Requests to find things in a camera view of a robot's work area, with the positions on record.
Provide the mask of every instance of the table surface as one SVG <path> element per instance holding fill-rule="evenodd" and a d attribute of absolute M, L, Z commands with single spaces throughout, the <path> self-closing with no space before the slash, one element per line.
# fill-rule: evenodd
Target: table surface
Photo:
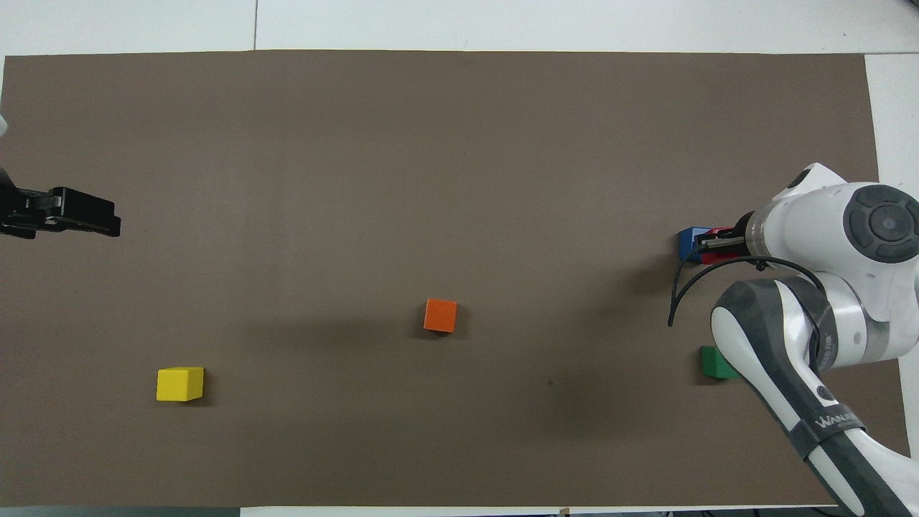
<path fill-rule="evenodd" d="M 4 102 L 14 179 L 124 220 L 5 246 L 6 504 L 829 501 L 700 374 L 752 271 L 664 314 L 680 229 L 876 177 L 861 56 L 36 56 Z M 177 365 L 207 396 L 153 399 Z M 906 452 L 895 362 L 827 383 Z"/>
<path fill-rule="evenodd" d="M 708 0 L 684 2 L 679 8 L 667 2 L 650 7 L 611 2 L 610 5 L 615 5 L 604 12 L 596 11 L 592 2 L 566 2 L 564 16 L 553 11 L 553 2 L 528 3 L 528 9 L 511 6 L 496 11 L 494 6 L 476 4 L 463 16 L 452 12 L 450 4 L 427 2 L 424 8 L 414 8 L 412 2 L 392 2 L 387 4 L 390 9 L 366 17 L 369 6 L 359 0 L 305 3 L 261 0 L 257 9 L 260 16 L 256 15 L 255 0 L 203 0 L 194 4 L 157 0 L 129 5 L 83 0 L 67 6 L 7 0 L 0 5 L 4 12 L 0 17 L 0 24 L 4 24 L 4 30 L 0 31 L 0 57 L 4 51 L 33 54 L 245 50 L 254 45 L 269 48 L 266 40 L 270 39 L 284 40 L 289 47 L 312 48 L 398 48 L 394 42 L 400 42 L 405 48 L 462 50 L 470 48 L 470 42 L 474 47 L 476 42 L 487 41 L 488 50 L 519 48 L 521 44 L 535 48 L 545 43 L 560 51 L 588 48 L 665 52 L 919 51 L 919 32 L 914 30 L 916 12 L 905 2 L 871 6 L 859 2 L 807 5 L 741 2 L 732 9 Z M 275 21 L 269 23 L 271 11 Z M 480 31 L 477 14 L 486 12 L 494 23 Z M 686 23 L 686 16 L 692 22 Z M 671 19 L 673 23 L 646 24 L 649 17 L 658 21 Z M 405 24 L 404 20 L 415 22 Z M 757 22 L 752 27 L 751 20 Z M 373 30 L 366 27 L 357 30 L 362 23 L 378 26 Z M 302 30 L 307 24 L 322 30 Z M 614 29 L 639 25 L 644 25 L 645 30 Z M 711 30 L 712 25 L 740 30 Z M 510 26 L 522 29 L 509 31 Z M 804 32 L 807 37 L 798 37 Z M 476 34 L 479 38 L 470 38 Z M 919 150 L 912 145 L 919 138 L 919 121 L 914 115 L 919 111 L 919 99 L 913 95 L 913 85 L 919 81 L 919 56 L 869 55 L 866 61 L 880 177 L 917 195 L 919 183 L 911 171 L 919 164 Z M 919 441 L 919 375 L 915 374 L 919 373 L 919 354 L 910 354 L 900 364 L 908 428 L 915 443 Z M 463 512 L 463 509 L 428 510 Z M 321 514 L 328 509 L 315 511 Z"/>

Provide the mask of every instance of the green cube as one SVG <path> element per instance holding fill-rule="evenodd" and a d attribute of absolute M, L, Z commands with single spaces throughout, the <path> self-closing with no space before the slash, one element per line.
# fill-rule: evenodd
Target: green cube
<path fill-rule="evenodd" d="M 740 378 L 716 347 L 702 347 L 702 373 L 715 379 Z"/>

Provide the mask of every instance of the yellow cube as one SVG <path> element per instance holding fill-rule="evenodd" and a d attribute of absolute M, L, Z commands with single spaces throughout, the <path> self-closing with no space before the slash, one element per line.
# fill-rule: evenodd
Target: yellow cube
<path fill-rule="evenodd" d="M 156 400 L 188 402 L 204 394 L 204 368 L 180 366 L 156 373 Z"/>

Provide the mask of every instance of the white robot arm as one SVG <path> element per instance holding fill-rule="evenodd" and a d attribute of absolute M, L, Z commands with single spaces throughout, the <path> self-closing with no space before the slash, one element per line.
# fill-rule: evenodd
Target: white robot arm
<path fill-rule="evenodd" d="M 868 436 L 817 374 L 915 346 L 919 203 L 813 164 L 742 219 L 734 245 L 739 235 L 748 255 L 794 262 L 819 281 L 736 282 L 711 313 L 721 354 L 842 507 L 858 516 L 919 517 L 919 463 Z"/>

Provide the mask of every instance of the orange cube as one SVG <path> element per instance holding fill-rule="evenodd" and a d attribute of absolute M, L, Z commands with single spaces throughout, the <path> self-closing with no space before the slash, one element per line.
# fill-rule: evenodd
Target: orange cube
<path fill-rule="evenodd" d="M 457 324 L 457 303 L 428 300 L 425 308 L 425 328 L 437 332 L 452 332 Z"/>

